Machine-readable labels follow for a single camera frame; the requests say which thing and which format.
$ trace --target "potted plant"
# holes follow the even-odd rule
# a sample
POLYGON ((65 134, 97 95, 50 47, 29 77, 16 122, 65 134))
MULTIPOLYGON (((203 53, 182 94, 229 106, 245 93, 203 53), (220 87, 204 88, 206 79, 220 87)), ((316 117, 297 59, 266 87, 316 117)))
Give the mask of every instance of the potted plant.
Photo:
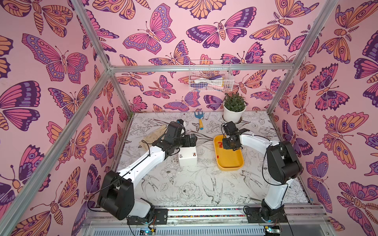
POLYGON ((246 108, 247 106, 245 104, 244 97, 240 96, 239 93, 231 94, 231 96, 226 93, 223 119, 226 122, 232 121, 237 123, 239 122, 246 108))

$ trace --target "white wire basket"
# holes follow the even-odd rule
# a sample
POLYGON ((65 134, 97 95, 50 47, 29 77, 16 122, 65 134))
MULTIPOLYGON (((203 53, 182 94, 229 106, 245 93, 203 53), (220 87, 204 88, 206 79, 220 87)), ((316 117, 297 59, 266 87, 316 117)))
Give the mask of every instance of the white wire basket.
POLYGON ((234 75, 230 65, 207 64, 208 60, 192 61, 196 65, 189 66, 189 91, 232 91, 234 75))

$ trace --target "white box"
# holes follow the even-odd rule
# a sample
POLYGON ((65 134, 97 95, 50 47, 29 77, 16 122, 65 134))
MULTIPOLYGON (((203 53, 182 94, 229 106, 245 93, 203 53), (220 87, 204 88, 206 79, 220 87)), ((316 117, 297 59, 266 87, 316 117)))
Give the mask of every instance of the white box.
POLYGON ((197 150, 195 147, 180 148, 178 153, 178 162, 180 166, 186 167, 197 165, 197 150))

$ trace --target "yellow tray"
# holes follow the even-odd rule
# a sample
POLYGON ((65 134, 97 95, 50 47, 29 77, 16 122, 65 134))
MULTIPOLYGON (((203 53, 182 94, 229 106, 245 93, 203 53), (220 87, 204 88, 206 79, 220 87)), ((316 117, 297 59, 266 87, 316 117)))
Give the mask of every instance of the yellow tray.
POLYGON ((222 139, 223 135, 218 135, 214 138, 215 155, 219 169, 223 171, 232 171, 242 168, 244 165, 242 151, 224 149, 222 139))

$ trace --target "wooden handle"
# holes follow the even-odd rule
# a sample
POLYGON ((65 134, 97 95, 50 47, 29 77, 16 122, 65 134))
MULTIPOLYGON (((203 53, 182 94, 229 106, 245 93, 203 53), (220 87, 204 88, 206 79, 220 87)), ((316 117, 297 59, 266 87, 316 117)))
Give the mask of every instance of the wooden handle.
POLYGON ((203 130, 202 120, 200 119, 200 130, 203 130))

